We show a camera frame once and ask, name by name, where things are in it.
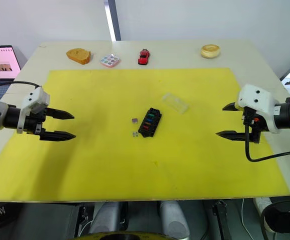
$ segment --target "toast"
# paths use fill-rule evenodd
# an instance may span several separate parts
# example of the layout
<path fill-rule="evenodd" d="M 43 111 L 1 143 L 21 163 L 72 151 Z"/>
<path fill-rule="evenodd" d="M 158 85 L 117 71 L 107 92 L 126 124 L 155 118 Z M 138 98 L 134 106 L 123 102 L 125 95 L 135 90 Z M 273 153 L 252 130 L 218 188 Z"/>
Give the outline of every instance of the toast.
<path fill-rule="evenodd" d="M 88 64 L 91 60 L 91 52 L 83 48 L 74 48 L 66 53 L 67 57 L 79 64 Z"/>

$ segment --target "toy car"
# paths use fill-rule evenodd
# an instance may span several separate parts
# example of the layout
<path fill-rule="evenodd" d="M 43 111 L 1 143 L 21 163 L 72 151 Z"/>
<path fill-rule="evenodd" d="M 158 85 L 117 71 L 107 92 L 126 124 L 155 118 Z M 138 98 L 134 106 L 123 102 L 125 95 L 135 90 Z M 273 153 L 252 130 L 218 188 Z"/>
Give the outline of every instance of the toy car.
<path fill-rule="evenodd" d="M 149 62 L 150 51 L 147 49 L 143 49 L 139 53 L 138 64 L 139 65 L 146 65 Z"/>

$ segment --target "yellow base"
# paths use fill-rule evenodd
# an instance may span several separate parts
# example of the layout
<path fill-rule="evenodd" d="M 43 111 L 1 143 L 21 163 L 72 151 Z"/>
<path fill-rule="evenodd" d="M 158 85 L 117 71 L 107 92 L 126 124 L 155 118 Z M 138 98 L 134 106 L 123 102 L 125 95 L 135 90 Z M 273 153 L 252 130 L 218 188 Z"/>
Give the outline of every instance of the yellow base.
<path fill-rule="evenodd" d="M 0 154 L 0 201 L 103 201 L 286 195 L 275 159 L 249 162 L 244 143 L 215 133 L 244 131 L 242 112 L 222 111 L 240 90 L 227 68 L 52 71 L 44 90 L 48 131 L 77 135 L 63 142 L 14 134 Z M 161 100 L 172 93 L 184 114 Z M 133 137 L 149 108 L 162 118 L 154 137 Z M 138 118 L 138 124 L 132 123 Z M 252 157 L 272 154 L 266 140 Z"/>

